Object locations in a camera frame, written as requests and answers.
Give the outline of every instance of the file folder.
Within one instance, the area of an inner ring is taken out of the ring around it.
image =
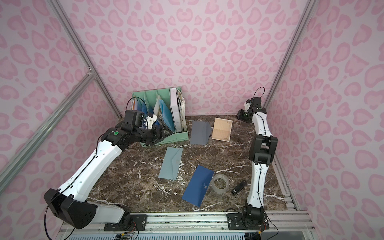
[[[172,113],[162,99],[159,100],[159,103],[164,123],[172,132],[175,132],[175,124],[173,122]]]
[[[185,189],[182,199],[200,207],[213,175],[214,172],[212,170],[198,165]]]
[[[178,99],[177,89],[171,88],[169,90],[170,94],[170,110],[172,112],[173,121],[175,124],[176,132],[183,132],[183,127],[181,125],[181,116],[180,116],[180,100]]]

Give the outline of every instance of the wire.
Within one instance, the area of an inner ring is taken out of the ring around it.
[[[276,233],[275,235],[273,235],[273,236],[271,236],[271,237],[269,237],[269,238],[267,239],[267,240],[269,240],[269,239],[271,239],[271,238],[273,238],[274,236],[276,236],[276,235],[279,234],[279,229],[276,227],[275,224],[273,224],[273,222],[271,221],[271,219],[269,219],[267,213],[265,212],[265,209],[264,209],[264,206],[263,206],[263,204],[262,204],[262,201],[261,201],[261,199],[260,199],[260,177],[261,177],[261,175],[262,175],[262,170],[260,169],[259,181],[258,181],[258,184],[257,184],[257,195],[259,196],[260,205],[263,207],[264,214],[265,214],[266,217],[268,218],[269,222],[270,222],[270,223],[276,228],[276,230],[277,230],[277,233]]]
[[[47,206],[46,209],[45,209],[45,213],[44,213],[44,229],[45,229],[45,234],[47,235],[47,237],[48,237],[49,240],[53,240],[53,239],[49,236],[49,234],[48,234],[48,230],[47,230],[47,223],[46,223],[47,211],[48,211],[49,206],[52,204],[52,202],[53,202],[58,196],[60,196],[60,194],[57,194],[57,195],[56,195],[56,196],[49,202],[48,206]],[[63,240],[68,239],[68,238],[72,235],[74,229],[75,229],[75,228],[73,228],[73,230],[71,231],[71,233],[69,234],[69,236],[66,237],[66,238],[64,238]]]
[[[131,101],[131,100],[134,99],[134,98],[138,98],[138,99],[140,99],[143,103],[145,103],[144,100],[142,100],[142,99],[139,98],[139,97],[132,97],[130,100],[128,100],[128,102],[127,102],[127,106],[125,107],[125,110],[128,110],[128,103],[129,103],[129,101]]]
[[[137,237],[138,237],[139,234],[140,234],[140,231],[138,230],[136,223],[135,223],[135,222],[133,222],[133,223],[135,224],[135,228],[136,228],[136,230],[137,230],[137,236],[136,236],[136,238],[134,239],[134,240],[136,240]]]
[[[257,114],[257,113],[254,113],[254,114],[256,114],[257,116],[259,116],[259,117],[262,119],[262,121],[263,121],[263,126],[264,126],[264,134],[263,134],[262,136],[265,136],[265,135],[266,135],[266,129],[265,129],[264,119],[263,119],[259,114]]]
[[[259,88],[255,91],[255,93],[253,94],[253,97],[255,97],[255,94],[257,93],[257,91],[258,91],[260,88],[263,88],[263,89],[264,89],[263,94],[262,94],[260,97],[262,97],[262,96],[264,95],[264,93],[265,93],[265,88],[264,88],[264,87],[259,87]]]
[[[123,236],[126,235],[126,234],[128,234],[128,233],[131,233],[131,232],[133,232],[133,234],[132,234],[132,237],[130,237],[130,238],[133,238],[133,235],[136,233],[137,226],[136,226],[136,223],[135,223],[135,222],[131,222],[131,226],[132,226],[132,223],[134,223],[135,226],[132,228],[131,231],[129,231],[129,232],[124,232],[124,233],[122,233],[122,234],[116,234],[114,240],[121,240],[121,239],[123,239],[123,238],[125,239],[125,237],[123,237]]]
[[[99,139],[104,135],[105,133],[101,134],[98,138],[97,138],[97,142],[96,142],[96,155],[97,155],[97,146],[99,145]]]
[[[236,212],[239,213],[239,214],[240,214],[241,212],[239,212],[239,211],[237,211],[236,209],[233,209],[233,208],[228,208],[228,209],[225,211],[225,216],[234,222],[235,220],[233,220],[232,218],[230,218],[230,217],[227,215],[227,212],[228,212],[229,210],[236,211]]]

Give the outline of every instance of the roll of clear tape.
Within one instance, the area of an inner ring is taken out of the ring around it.
[[[226,183],[226,186],[225,186],[225,188],[218,188],[216,185],[215,185],[215,180],[216,179],[223,179],[224,181],[225,181],[225,183]],[[213,190],[215,191],[215,192],[217,192],[218,194],[223,194],[223,193],[225,193],[227,190],[228,190],[228,188],[229,188],[229,178],[226,176],[226,175],[224,175],[224,174],[221,174],[221,173],[218,173],[218,174],[216,174],[216,175],[214,175],[214,177],[213,177],[213,179],[212,179],[212,188],[213,188]]]

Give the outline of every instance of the grey envelope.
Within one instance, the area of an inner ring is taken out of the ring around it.
[[[209,122],[193,121],[190,144],[206,145],[211,132]]]

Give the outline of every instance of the light blue envelope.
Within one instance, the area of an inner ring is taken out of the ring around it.
[[[175,124],[173,122],[172,113],[170,112],[166,103],[162,99],[159,100],[159,103],[160,103],[160,110],[164,119],[164,123],[172,132],[175,132]]]
[[[183,154],[182,148],[168,147],[161,165],[159,178],[176,180]]]

